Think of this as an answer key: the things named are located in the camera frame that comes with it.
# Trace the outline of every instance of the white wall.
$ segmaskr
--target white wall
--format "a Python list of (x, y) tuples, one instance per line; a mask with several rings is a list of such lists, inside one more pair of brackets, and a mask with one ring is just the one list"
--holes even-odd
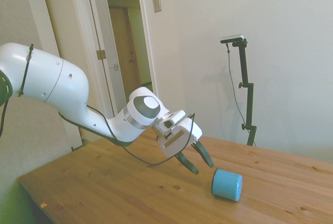
[[(248, 40), (257, 146), (333, 162), (332, 0), (161, 0), (147, 4), (159, 96), (196, 112), (206, 136), (246, 143), (221, 37)], [(242, 112), (238, 49), (232, 74)]]
[[(9, 42), (57, 51), (45, 0), (0, 0), (0, 45)], [(70, 147), (57, 110), (24, 96), (10, 98), (0, 138), (0, 223), (35, 223), (16, 178)]]

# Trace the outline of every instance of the wooden door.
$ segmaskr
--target wooden door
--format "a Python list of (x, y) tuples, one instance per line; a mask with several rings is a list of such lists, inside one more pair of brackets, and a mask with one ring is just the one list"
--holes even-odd
[(114, 39), (127, 102), (141, 86), (127, 8), (110, 8)]

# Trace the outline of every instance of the black cable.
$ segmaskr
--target black cable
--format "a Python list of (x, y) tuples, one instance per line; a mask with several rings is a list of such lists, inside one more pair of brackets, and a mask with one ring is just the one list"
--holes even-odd
[(237, 102), (237, 99), (236, 99), (235, 86), (234, 86), (234, 81), (233, 81), (233, 77), (232, 77), (232, 75), (231, 75), (231, 69), (230, 69), (230, 50), (229, 50), (229, 45), (228, 45), (228, 43), (226, 43), (225, 45), (227, 46), (227, 50), (228, 50), (227, 52), (228, 52), (229, 75), (230, 75), (230, 79), (231, 79), (231, 84), (232, 84), (232, 86), (233, 86), (233, 92), (234, 92), (234, 98), (235, 98), (236, 106), (237, 106), (237, 109), (238, 109), (238, 112), (239, 112), (241, 118), (243, 119), (243, 123), (244, 123), (244, 125), (246, 125), (246, 123), (245, 123), (245, 119), (244, 119), (243, 114), (241, 113), (241, 111), (240, 111), (240, 109), (239, 109), (238, 102)]
[(193, 115), (190, 116), (190, 118), (192, 119), (191, 131), (190, 131), (190, 133), (189, 133), (188, 140), (187, 140), (185, 146), (180, 150), (180, 152), (178, 152), (177, 154), (174, 154), (173, 156), (169, 157), (168, 159), (165, 159), (165, 160), (162, 161), (162, 162), (159, 162), (159, 163), (149, 163), (149, 162), (147, 162), (147, 161), (141, 159), (140, 157), (134, 155), (134, 154), (133, 154), (132, 152), (130, 152), (126, 147), (124, 147), (123, 145), (121, 145), (121, 142), (120, 142), (120, 141), (116, 138), (116, 136), (113, 134), (113, 131), (111, 130), (110, 125), (109, 125), (107, 119), (105, 118), (105, 116), (103, 115), (103, 113), (101, 113), (100, 111), (98, 111), (97, 109), (95, 109), (95, 108), (93, 108), (93, 107), (91, 107), (91, 106), (87, 106), (87, 107), (90, 108), (90, 109), (92, 109), (92, 110), (94, 110), (94, 111), (96, 111), (99, 115), (101, 115), (101, 116), (103, 117), (103, 119), (104, 119), (106, 125), (108, 126), (108, 129), (109, 129), (111, 135), (114, 137), (114, 139), (116, 140), (116, 142), (117, 142), (117, 144), (118, 144), (119, 146), (121, 146), (121, 147), (122, 147), (122, 148), (123, 148), (128, 154), (130, 154), (132, 157), (138, 159), (139, 161), (141, 161), (141, 162), (143, 162), (143, 163), (145, 163), (145, 164), (151, 165), (151, 166), (160, 165), (160, 164), (162, 164), (162, 163), (167, 162), (167, 161), (170, 160), (171, 158), (175, 157), (178, 153), (180, 153), (180, 152), (182, 152), (183, 150), (185, 150), (185, 148), (187, 147), (187, 145), (188, 145), (188, 143), (189, 143), (189, 141), (190, 141), (190, 139), (191, 139), (195, 113), (193, 113)]
[(5, 115), (6, 115), (7, 105), (8, 105), (8, 100), (5, 102), (4, 109), (2, 111), (1, 127), (0, 127), (0, 137), (2, 135), (2, 131), (4, 130), (4, 123), (5, 123)]

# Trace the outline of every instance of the door hinge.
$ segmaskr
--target door hinge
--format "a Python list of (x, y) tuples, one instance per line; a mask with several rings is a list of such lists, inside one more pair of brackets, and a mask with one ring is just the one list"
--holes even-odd
[(98, 50), (96, 52), (97, 52), (97, 59), (98, 60), (106, 59), (105, 50)]

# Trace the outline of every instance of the wooden tabletop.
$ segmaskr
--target wooden tabletop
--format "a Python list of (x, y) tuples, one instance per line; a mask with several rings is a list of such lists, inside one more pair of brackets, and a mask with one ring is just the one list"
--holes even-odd
[[(333, 223), (333, 164), (202, 137), (215, 166), (192, 147), (195, 175), (173, 158), (151, 167), (101, 139), (22, 177), (19, 183), (54, 223)], [(130, 147), (165, 159), (151, 130)], [(220, 168), (243, 176), (238, 202), (212, 196)]]

